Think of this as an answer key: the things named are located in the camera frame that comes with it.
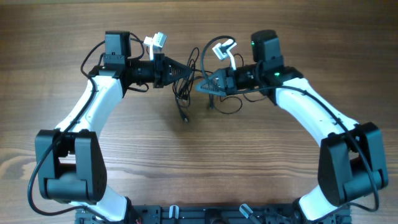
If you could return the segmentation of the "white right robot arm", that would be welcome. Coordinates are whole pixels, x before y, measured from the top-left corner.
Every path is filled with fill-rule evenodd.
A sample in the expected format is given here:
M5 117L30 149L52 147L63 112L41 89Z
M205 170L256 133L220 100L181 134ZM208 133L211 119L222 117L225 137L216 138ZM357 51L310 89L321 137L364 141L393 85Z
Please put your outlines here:
M360 124L322 98L294 67L288 67L274 30L252 34L253 64L203 72L196 90L212 96L259 92L291 114L320 148L318 184L292 204L265 208L263 222L342 223L357 199L373 195L389 183L381 130Z

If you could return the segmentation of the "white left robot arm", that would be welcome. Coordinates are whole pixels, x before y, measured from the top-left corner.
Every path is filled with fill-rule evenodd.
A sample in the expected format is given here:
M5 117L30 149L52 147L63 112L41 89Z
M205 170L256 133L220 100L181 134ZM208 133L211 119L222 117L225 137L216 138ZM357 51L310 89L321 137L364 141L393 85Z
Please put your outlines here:
M128 31L107 31L99 62L86 73L85 91L69 115L53 129L35 137L36 166L29 185L42 198L64 203L68 212L89 213L95 222L141 223L129 198L107 183L99 136L109 115L127 91L162 88L191 74L191 68L162 53L166 35L158 32L139 41L142 53L133 57L138 37Z

